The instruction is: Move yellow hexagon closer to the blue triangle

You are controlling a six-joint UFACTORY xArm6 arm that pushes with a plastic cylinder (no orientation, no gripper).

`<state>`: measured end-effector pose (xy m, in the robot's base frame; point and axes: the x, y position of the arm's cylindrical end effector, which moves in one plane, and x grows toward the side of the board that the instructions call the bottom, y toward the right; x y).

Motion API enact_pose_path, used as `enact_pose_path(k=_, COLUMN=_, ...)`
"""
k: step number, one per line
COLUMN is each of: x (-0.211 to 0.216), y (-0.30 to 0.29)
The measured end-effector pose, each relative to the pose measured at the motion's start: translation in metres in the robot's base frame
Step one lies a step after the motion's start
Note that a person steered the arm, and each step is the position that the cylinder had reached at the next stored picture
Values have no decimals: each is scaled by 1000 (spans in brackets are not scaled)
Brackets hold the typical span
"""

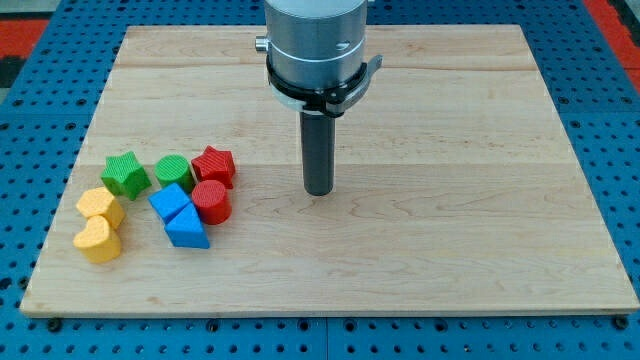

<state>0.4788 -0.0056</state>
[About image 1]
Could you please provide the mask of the black clamp ring mount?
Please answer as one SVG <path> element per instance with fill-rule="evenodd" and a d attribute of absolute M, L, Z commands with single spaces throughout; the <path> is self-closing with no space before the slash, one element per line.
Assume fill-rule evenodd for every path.
<path fill-rule="evenodd" d="M 374 74 L 382 67 L 383 56 L 376 55 L 368 63 L 362 62 L 356 73 L 346 82 L 323 89 L 303 88 L 284 80 L 266 58 L 268 82 L 273 95 L 284 106 L 300 113 L 339 118 L 359 102 L 369 89 Z"/>

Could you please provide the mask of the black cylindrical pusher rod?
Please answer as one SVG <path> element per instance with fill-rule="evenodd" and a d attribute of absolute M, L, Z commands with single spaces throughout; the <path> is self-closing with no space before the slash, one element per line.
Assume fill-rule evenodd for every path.
<path fill-rule="evenodd" d="M 301 113 L 300 132 L 304 188 L 324 196 L 334 184 L 335 119 Z"/>

